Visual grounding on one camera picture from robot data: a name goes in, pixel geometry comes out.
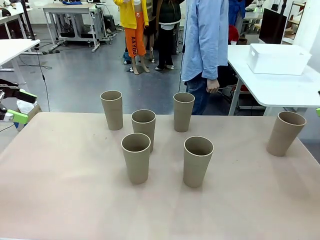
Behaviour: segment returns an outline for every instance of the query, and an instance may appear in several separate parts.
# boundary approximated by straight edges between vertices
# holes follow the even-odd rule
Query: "orange pants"
[[[135,19],[136,29],[127,27],[124,29],[126,48],[131,58],[137,55],[144,56],[146,54],[144,45],[144,14],[142,12],[136,12]]]

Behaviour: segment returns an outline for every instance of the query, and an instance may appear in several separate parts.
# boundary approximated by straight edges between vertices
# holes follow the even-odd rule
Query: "light blue long-sleeve shirt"
[[[181,79],[214,80],[228,65],[228,0],[187,0]]]

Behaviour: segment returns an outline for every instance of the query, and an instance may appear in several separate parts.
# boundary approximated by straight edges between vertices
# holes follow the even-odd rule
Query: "plastic storage bin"
[[[311,54],[298,45],[250,45],[247,64],[255,74],[301,75]]]

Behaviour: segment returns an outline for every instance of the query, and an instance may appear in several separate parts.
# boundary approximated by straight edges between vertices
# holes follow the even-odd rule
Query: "blue object on desk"
[[[65,5],[81,5],[82,4],[81,1],[72,1],[72,2],[62,1],[62,3]]]

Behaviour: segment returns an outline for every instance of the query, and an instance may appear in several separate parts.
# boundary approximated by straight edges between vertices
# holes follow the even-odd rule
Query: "yellow jacket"
[[[137,29],[134,1],[131,0],[131,2],[124,3],[124,0],[113,0],[113,2],[119,6],[121,25],[124,28]],[[141,0],[141,4],[144,26],[149,26],[146,0]]]

